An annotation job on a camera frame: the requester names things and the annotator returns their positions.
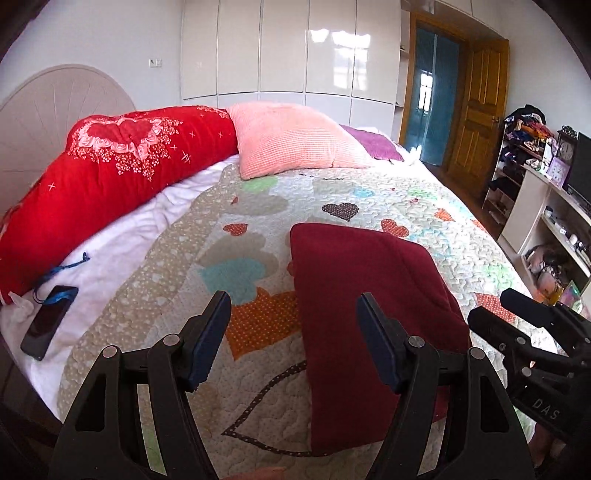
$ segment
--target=striped pillow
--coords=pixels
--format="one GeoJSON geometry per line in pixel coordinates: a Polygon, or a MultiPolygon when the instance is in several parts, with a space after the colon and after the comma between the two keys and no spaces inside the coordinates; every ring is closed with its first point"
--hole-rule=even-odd
{"type": "Polygon", "coordinates": [[[301,105],[239,103],[234,122],[244,180],[294,168],[365,168],[363,146],[323,113],[301,105]]]}

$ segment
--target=dark red fabric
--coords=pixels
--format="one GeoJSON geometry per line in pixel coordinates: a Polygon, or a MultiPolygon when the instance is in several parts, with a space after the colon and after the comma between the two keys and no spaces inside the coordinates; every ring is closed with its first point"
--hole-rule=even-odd
{"type": "MultiPolygon", "coordinates": [[[[468,326],[431,256],[388,233],[300,223],[291,229],[295,293],[312,391],[311,446],[328,453],[383,440],[398,397],[380,382],[355,316],[374,295],[409,335],[466,352],[468,326]]],[[[445,416],[440,389],[434,420],[445,416]]]]}
{"type": "Polygon", "coordinates": [[[238,153],[228,113],[170,107],[94,115],[0,222],[0,296],[23,295],[76,247],[165,187],[238,153]]]}

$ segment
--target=purple pillow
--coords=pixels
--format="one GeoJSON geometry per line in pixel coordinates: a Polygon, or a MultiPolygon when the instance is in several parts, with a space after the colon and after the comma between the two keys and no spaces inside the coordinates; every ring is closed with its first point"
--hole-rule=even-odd
{"type": "Polygon", "coordinates": [[[341,125],[346,132],[357,140],[367,150],[367,153],[379,160],[397,160],[404,161],[402,155],[398,153],[393,143],[385,136],[373,134],[364,130],[357,130],[356,128],[341,125]]]}

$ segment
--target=silver bolt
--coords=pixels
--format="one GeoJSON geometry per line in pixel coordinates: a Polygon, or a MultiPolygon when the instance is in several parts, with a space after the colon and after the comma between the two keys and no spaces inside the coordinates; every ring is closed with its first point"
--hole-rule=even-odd
{"type": "Polygon", "coordinates": [[[472,355],[476,360],[482,360],[486,356],[483,350],[475,346],[470,348],[470,355],[472,355]]]}
{"type": "Polygon", "coordinates": [[[170,335],[164,337],[164,340],[162,341],[166,346],[173,346],[179,343],[180,339],[181,338],[176,333],[171,333],[170,335]]]}
{"type": "Polygon", "coordinates": [[[413,335],[412,337],[408,338],[408,344],[415,348],[422,348],[425,346],[425,340],[423,340],[417,335],[413,335]]]}
{"type": "Polygon", "coordinates": [[[111,358],[112,356],[115,356],[117,354],[117,347],[113,346],[113,345],[109,345],[108,347],[106,347],[103,350],[103,356],[105,358],[111,358]]]}

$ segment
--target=television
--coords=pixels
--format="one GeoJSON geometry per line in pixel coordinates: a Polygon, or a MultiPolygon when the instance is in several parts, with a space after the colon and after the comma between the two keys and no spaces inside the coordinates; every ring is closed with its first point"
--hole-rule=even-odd
{"type": "Polygon", "coordinates": [[[591,205],[591,138],[581,133],[566,183],[569,193],[584,200],[586,206],[591,205]]]}

